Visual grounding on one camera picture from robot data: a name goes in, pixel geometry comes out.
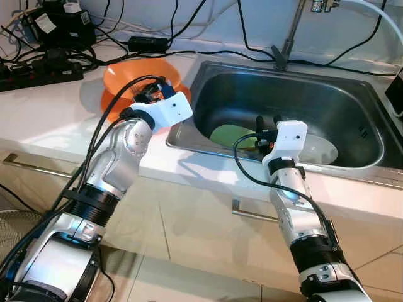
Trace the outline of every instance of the sink basin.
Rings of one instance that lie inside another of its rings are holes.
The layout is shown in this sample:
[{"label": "sink basin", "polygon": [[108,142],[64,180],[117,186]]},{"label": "sink basin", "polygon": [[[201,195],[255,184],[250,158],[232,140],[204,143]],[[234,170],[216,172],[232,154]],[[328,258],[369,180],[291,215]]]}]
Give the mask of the sink basin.
[{"label": "sink basin", "polygon": [[[258,115],[275,128],[273,117],[281,115],[304,121],[309,134],[338,150],[330,165],[304,163],[308,171],[389,185],[381,179],[391,178],[403,187],[403,139],[367,82],[204,62],[191,92],[194,115],[172,128],[170,146],[232,156],[231,148],[208,139],[214,129],[231,124],[253,130]],[[239,155],[261,160],[257,151]]]}]

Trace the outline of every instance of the metal handle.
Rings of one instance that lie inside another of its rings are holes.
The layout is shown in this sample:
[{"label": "metal handle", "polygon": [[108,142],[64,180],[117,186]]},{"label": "metal handle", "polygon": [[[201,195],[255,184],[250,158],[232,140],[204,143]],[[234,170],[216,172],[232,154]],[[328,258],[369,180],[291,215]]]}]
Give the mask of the metal handle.
[{"label": "metal handle", "polygon": [[248,212],[248,211],[242,211],[239,209],[239,205],[240,205],[239,200],[235,200],[235,199],[232,200],[232,214],[243,216],[243,217],[248,217],[248,218],[253,218],[253,219],[258,219],[258,220],[264,220],[264,221],[278,223],[278,218],[276,218],[276,217],[265,216],[265,215],[261,215],[261,214]]},{"label": "metal handle", "polygon": [[71,173],[66,173],[66,172],[61,172],[53,169],[48,169],[48,168],[43,168],[43,167],[38,167],[36,165],[29,165],[29,164],[24,164],[23,162],[16,162],[15,160],[17,159],[18,155],[14,153],[10,153],[4,160],[3,164],[4,165],[12,165],[13,167],[20,167],[23,169],[28,169],[28,170],[33,170],[33,171],[38,171],[50,175],[55,175],[55,176],[61,176],[61,177],[66,177],[66,178],[72,178],[73,174],[75,173],[75,169]]}]

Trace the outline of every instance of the metal bar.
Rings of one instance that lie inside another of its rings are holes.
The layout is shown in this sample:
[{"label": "metal bar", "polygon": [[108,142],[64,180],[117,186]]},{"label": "metal bar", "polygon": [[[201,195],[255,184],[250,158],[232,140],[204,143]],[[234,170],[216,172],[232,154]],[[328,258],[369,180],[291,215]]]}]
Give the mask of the metal bar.
[{"label": "metal bar", "polygon": [[290,31],[288,32],[288,36],[285,39],[284,46],[281,51],[281,54],[285,57],[285,60],[288,60],[288,58],[290,57],[291,50],[294,45],[295,32],[297,31],[298,24],[300,23],[302,11],[304,11],[305,2],[306,0],[299,0]]},{"label": "metal bar", "polygon": [[75,172],[75,170],[74,170],[71,173],[66,173],[66,172],[61,172],[61,171],[48,169],[48,168],[44,168],[44,167],[38,167],[36,165],[29,165],[29,164],[25,164],[23,162],[15,161],[17,158],[18,158],[18,155],[14,154],[14,153],[10,153],[3,160],[3,164],[4,165],[11,165],[13,167],[20,167],[20,168],[27,169],[27,170],[42,172],[42,173],[46,173],[46,174],[50,174],[50,175],[66,177],[66,178],[72,178],[72,176],[73,176],[73,174]]},{"label": "metal bar", "polygon": [[278,223],[278,218],[276,218],[276,217],[265,216],[265,215],[261,215],[261,214],[248,212],[248,211],[242,211],[239,209],[239,205],[240,205],[239,200],[235,200],[235,199],[232,200],[232,214],[243,216],[243,217],[248,217],[248,218],[253,218],[253,219],[257,219],[257,220]]}]

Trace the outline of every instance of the orange plate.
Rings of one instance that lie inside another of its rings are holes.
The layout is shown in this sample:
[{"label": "orange plate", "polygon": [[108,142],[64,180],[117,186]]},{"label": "orange plate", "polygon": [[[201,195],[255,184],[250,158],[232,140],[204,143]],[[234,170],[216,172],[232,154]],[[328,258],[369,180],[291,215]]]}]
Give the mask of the orange plate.
[{"label": "orange plate", "polygon": [[[188,99],[189,103],[191,102],[191,93],[190,90],[182,84],[178,85],[178,88],[175,89],[175,91],[182,91],[186,98]],[[102,99],[101,99],[101,108],[102,111],[105,111],[106,107],[111,103],[111,100],[113,99],[115,95],[111,94],[109,91],[106,89],[103,91],[102,94]],[[131,104],[133,104],[132,99],[127,99],[127,98],[120,98],[116,105],[114,105],[111,113],[108,115],[108,121],[113,122],[119,117],[119,113],[129,107]]]},{"label": "orange plate", "polygon": [[[109,65],[103,74],[103,82],[106,90],[110,94],[116,95],[126,83],[147,74],[163,76],[170,80],[175,91],[178,90],[181,84],[179,72],[162,58],[130,60]],[[133,85],[131,89],[127,89],[123,93],[122,98],[132,99],[134,94],[137,94],[137,91],[152,82],[154,80],[151,79]]]}]

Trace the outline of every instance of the kitchen counter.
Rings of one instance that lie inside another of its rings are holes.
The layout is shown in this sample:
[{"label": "kitchen counter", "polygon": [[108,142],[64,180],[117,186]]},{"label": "kitchen counter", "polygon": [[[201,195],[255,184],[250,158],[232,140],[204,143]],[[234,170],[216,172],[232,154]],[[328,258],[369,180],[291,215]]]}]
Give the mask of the kitchen counter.
[{"label": "kitchen counter", "polygon": [[[96,51],[101,59],[113,56],[114,52],[119,55],[113,47],[98,47]],[[250,60],[204,55],[173,55],[166,60],[177,68],[188,87],[204,60],[272,67],[272,64]],[[104,69],[101,67],[87,73],[81,81],[0,92],[0,148],[81,162],[101,115]],[[289,70],[367,81],[390,111],[383,92],[391,78],[300,65],[290,65]],[[402,122],[394,117],[392,119],[403,134]],[[153,136],[149,151],[140,165],[141,176],[233,196],[268,199],[268,189],[246,179],[233,159],[168,147],[168,133],[169,129],[163,129]],[[244,165],[256,178],[264,179],[260,164],[244,162]],[[307,181],[313,198],[321,204],[403,218],[401,190],[313,172],[307,173]]]}]

